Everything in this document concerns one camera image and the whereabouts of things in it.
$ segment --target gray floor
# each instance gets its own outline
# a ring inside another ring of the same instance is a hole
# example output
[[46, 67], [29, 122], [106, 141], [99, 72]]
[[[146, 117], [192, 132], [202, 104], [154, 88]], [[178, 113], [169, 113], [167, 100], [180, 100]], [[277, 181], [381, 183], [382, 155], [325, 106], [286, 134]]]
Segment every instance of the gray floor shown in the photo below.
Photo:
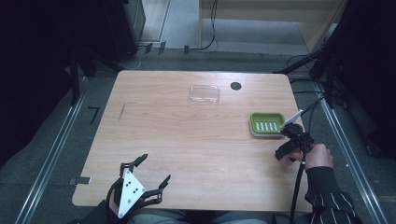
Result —
[[[193, 18], [188, 18], [186, 15], [183, 16], [183, 21], [186, 24], [182, 24], [180, 20], [178, 22], [173, 21], [177, 20], [177, 17], [180, 17], [177, 13], [183, 11], [176, 9], [177, 7], [184, 6], [186, 8], [185, 11], [188, 12], [187, 14], [192, 14], [193, 12], [189, 8], [193, 6], [190, 5], [192, 2], [195, 1], [172, 0], [163, 33], [163, 41], [167, 42], [166, 47], [180, 48], [184, 45], [196, 46], [195, 28], [191, 28], [196, 27], [196, 21], [193, 21]], [[284, 27], [286, 33], [294, 30], [290, 24], [286, 24]], [[219, 32], [223, 32], [226, 35], [227, 29], [224, 28], [223, 31], [221, 29], [219, 28]], [[262, 49], [259, 52], [246, 52], [248, 51], [246, 50], [248, 47], [245, 46], [244, 40], [246, 39], [243, 36], [241, 39], [237, 39], [237, 35], [233, 36], [231, 41], [222, 41], [220, 39], [218, 40], [219, 48], [217, 52], [210, 53], [191, 51], [189, 54], [184, 55], [183, 51], [166, 50], [163, 54], [159, 55], [157, 49], [153, 49], [148, 54], [141, 51], [139, 58], [134, 57], [130, 61], [125, 62], [124, 65], [139, 70], [266, 73], [286, 67], [288, 59], [294, 55], [306, 54], [306, 49], [303, 48], [304, 43], [302, 43], [302, 39], [298, 36], [298, 33], [290, 35], [290, 39], [285, 39], [286, 44], [284, 45], [282, 44], [283, 41], [277, 42], [278, 39], [276, 41], [266, 39], [260, 42], [259, 38], [256, 38], [255, 41], [250, 43], [262, 45]], [[272, 44], [277, 45], [277, 47], [270, 48]], [[56, 162], [55, 169], [50, 175], [48, 185], [45, 187], [35, 208], [35, 212], [30, 218], [30, 223], [66, 223], [75, 218], [85, 217], [93, 209], [92, 207], [76, 207], [72, 204], [71, 198], [75, 187], [69, 186], [68, 181], [71, 177], [79, 176], [82, 171], [100, 118], [106, 107], [108, 96], [117, 77], [115, 72], [104, 66], [98, 65], [98, 70], [99, 73], [97, 76], [91, 78], [89, 81], [90, 85], [82, 102], [81, 109], [66, 139], [62, 153]], [[296, 73], [290, 74], [290, 79], [294, 77], [306, 77], [306, 75], [307, 69], [302, 67]], [[304, 81], [293, 83], [291, 86], [294, 91], [312, 91], [314, 89], [311, 82]], [[295, 94], [295, 98], [297, 105], [302, 109], [308, 108], [318, 99], [314, 93]], [[71, 94], [68, 93], [42, 125], [31, 144], [1, 167], [0, 192], [2, 192], [2, 196], [0, 197], [0, 204], [2, 209], [0, 210], [0, 223], [14, 223], [17, 220], [19, 212], [28, 196], [29, 189], [34, 184], [41, 166], [45, 162], [51, 146], [55, 141], [56, 134], [64, 122], [64, 118], [70, 108], [70, 101]], [[98, 117], [93, 124], [90, 124], [90, 122], [94, 112], [88, 109], [88, 106], [100, 107]], [[346, 132], [348, 141], [354, 147], [354, 154], [358, 158], [368, 182], [374, 189], [378, 199], [381, 200], [381, 207], [388, 220], [396, 220], [396, 214], [394, 213], [394, 189], [396, 188], [395, 160], [380, 160], [368, 156], [352, 117], [340, 105], [336, 105], [334, 111]], [[308, 126], [308, 121], [309, 116], [303, 116], [305, 127]], [[363, 200], [364, 197], [361, 195], [361, 189], [351, 174], [342, 148], [338, 144], [332, 127], [320, 106], [316, 108], [312, 117], [311, 134], [316, 142], [323, 142], [332, 150], [334, 164], [336, 166], [335, 172], [340, 188], [352, 196], [357, 212], [364, 220], [364, 223], [375, 223], [372, 219], [372, 214], [370, 214], [367, 208], [367, 203]], [[287, 223], [287, 221], [281, 220], [279, 223]]]

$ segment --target human hand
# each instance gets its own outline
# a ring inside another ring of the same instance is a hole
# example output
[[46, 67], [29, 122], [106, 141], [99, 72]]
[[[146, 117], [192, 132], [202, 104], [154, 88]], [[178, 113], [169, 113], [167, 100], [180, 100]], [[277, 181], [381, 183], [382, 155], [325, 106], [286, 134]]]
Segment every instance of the human hand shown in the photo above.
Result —
[[[333, 166], [332, 153], [325, 145], [312, 145], [311, 148], [311, 151], [305, 156], [305, 170], [318, 166]], [[303, 152], [301, 150], [293, 151], [289, 154], [289, 157], [301, 161], [303, 159]]]

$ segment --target scratch on table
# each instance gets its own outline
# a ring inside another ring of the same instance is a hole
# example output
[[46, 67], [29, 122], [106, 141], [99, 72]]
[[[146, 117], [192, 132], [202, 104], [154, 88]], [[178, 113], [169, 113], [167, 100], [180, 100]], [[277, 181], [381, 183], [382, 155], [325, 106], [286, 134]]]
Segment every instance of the scratch on table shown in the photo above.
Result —
[[121, 113], [120, 113], [120, 116], [119, 116], [119, 121], [120, 121], [120, 119], [121, 119], [121, 116], [122, 116], [122, 114], [123, 114], [124, 109], [125, 109], [125, 103], [124, 103], [124, 105], [122, 106], [122, 110], [121, 110]]

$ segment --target black sleeve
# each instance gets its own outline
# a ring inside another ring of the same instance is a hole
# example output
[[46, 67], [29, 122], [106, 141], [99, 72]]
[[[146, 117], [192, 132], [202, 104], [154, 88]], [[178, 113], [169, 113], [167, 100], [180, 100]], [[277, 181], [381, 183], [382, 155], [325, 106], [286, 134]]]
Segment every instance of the black sleeve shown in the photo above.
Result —
[[313, 205], [311, 223], [361, 223], [351, 197], [342, 192], [331, 167], [306, 170], [308, 192], [305, 199]]

